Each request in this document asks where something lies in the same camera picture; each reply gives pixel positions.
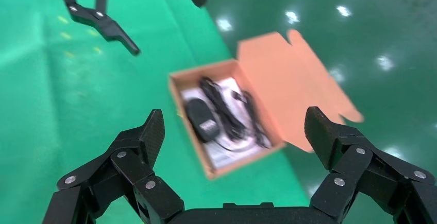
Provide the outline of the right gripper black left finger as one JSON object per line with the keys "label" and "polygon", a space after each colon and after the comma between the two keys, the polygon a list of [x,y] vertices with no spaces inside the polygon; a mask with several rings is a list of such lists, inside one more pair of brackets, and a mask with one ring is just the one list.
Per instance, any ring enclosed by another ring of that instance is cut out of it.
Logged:
{"label": "right gripper black left finger", "polygon": [[183,200],[153,170],[165,137],[163,113],[120,132],[95,159],[60,178],[44,223],[96,223],[109,205],[125,198],[144,223],[170,223]]}

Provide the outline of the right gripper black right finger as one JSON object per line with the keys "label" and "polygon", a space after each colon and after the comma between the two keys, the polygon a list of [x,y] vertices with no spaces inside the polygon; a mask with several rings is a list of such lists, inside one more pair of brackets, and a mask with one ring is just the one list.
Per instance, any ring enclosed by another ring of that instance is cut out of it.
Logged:
{"label": "right gripper black right finger", "polygon": [[372,198],[394,223],[436,223],[436,178],[376,148],[357,128],[309,107],[305,135],[328,175],[310,206],[342,223],[356,196]]}

